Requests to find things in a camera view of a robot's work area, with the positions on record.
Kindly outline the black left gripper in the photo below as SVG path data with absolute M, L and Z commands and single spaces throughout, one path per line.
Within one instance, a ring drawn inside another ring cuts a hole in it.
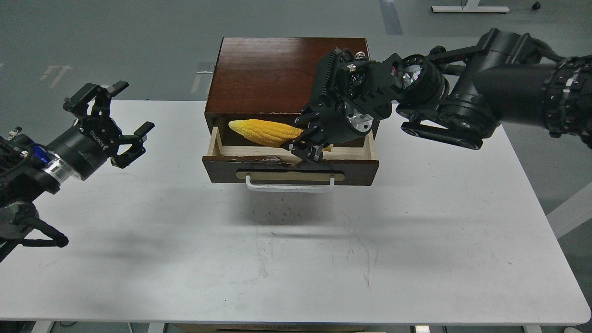
M 128 86 L 126 81 L 105 88 L 86 83 L 72 97 L 65 98 L 63 109 L 72 113 L 78 122 L 51 141 L 47 148 L 72 167 L 78 179 L 88 179 L 109 157 L 113 166 L 124 169 L 146 152 L 143 145 L 154 123 L 145 122 L 133 135 L 122 135 L 115 122 L 107 122 L 104 127 L 100 127 L 99 122 L 87 122 L 98 118 L 103 123 L 109 119 L 112 99 Z M 121 145 L 130 147 L 117 154 Z

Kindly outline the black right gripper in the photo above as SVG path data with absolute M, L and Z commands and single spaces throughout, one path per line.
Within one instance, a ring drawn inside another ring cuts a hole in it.
M 362 114 L 347 102 L 309 103 L 293 126 L 304 130 L 302 134 L 280 145 L 302 161 L 321 164 L 330 145 L 352 141 L 367 135 L 375 120 Z

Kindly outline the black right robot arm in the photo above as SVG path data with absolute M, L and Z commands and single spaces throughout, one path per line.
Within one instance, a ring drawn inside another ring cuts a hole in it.
M 311 98 L 281 143 L 321 163 L 323 149 L 370 133 L 392 102 L 409 135 L 478 150 L 502 122 L 578 136 L 591 145 L 591 57 L 563 57 L 529 34 L 492 28 L 478 44 L 372 61 L 334 49 L 317 64 Z

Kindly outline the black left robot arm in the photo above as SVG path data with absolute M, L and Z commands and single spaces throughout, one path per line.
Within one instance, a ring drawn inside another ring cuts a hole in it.
M 110 115 L 113 97 L 128 86 L 122 80 L 105 88 L 85 84 L 63 104 L 76 122 L 48 145 L 33 141 L 21 127 L 2 137 L 2 259 L 19 245 L 63 248 L 68 244 L 65 234 L 40 219 L 34 206 L 40 195 L 57 193 L 70 177 L 88 179 L 108 160 L 124 169 L 145 153 L 144 142 L 154 123 L 145 122 L 132 135 L 124 135 Z

